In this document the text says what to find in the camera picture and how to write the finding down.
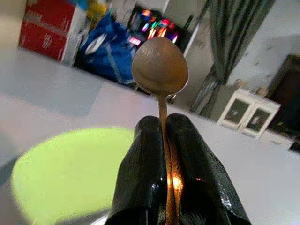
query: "white cabinet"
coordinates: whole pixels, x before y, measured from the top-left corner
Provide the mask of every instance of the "white cabinet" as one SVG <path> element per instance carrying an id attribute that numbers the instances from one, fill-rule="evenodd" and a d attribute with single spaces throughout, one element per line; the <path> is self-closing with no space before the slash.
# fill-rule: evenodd
<path id="1" fill-rule="evenodd" d="M 221 87 L 210 118 L 217 124 L 260 138 L 280 104 L 235 87 Z"/>

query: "table surface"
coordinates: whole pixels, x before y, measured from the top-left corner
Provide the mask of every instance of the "table surface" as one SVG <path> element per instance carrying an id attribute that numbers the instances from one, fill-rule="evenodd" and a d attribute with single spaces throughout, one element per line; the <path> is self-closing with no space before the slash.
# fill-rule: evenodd
<path id="1" fill-rule="evenodd" d="M 254 225 L 300 224 L 300 155 L 186 114 L 226 168 Z M 134 128 L 157 101 L 24 49 L 0 52 L 0 167 L 69 130 Z"/>

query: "spoon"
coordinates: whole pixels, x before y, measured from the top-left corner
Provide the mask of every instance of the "spoon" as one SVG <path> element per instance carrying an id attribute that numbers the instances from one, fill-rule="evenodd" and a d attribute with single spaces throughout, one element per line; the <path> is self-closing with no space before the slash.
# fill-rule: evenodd
<path id="1" fill-rule="evenodd" d="M 175 44 L 164 37 L 155 37 L 146 41 L 135 54 L 132 72 L 138 86 L 158 98 L 168 183 L 165 224 L 176 225 L 179 219 L 180 187 L 183 184 L 180 183 L 176 150 L 169 148 L 167 140 L 166 97 L 181 91 L 186 86 L 188 66 Z"/>

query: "blue bag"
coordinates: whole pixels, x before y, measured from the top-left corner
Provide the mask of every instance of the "blue bag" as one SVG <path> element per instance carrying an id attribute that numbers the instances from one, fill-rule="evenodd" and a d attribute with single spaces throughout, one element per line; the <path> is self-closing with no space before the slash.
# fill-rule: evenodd
<path id="1" fill-rule="evenodd" d="M 79 49 L 82 66 L 118 83 L 133 83 L 131 64 L 135 50 L 130 47 L 128 38 L 128 31 L 107 14 Z"/>

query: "curtain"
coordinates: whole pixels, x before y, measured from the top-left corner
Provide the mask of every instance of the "curtain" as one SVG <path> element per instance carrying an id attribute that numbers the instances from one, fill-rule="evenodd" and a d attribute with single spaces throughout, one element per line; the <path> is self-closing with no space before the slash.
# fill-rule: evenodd
<path id="1" fill-rule="evenodd" d="M 192 112 L 219 85 L 227 82 L 275 0 L 208 1 L 214 65 L 195 98 Z"/>

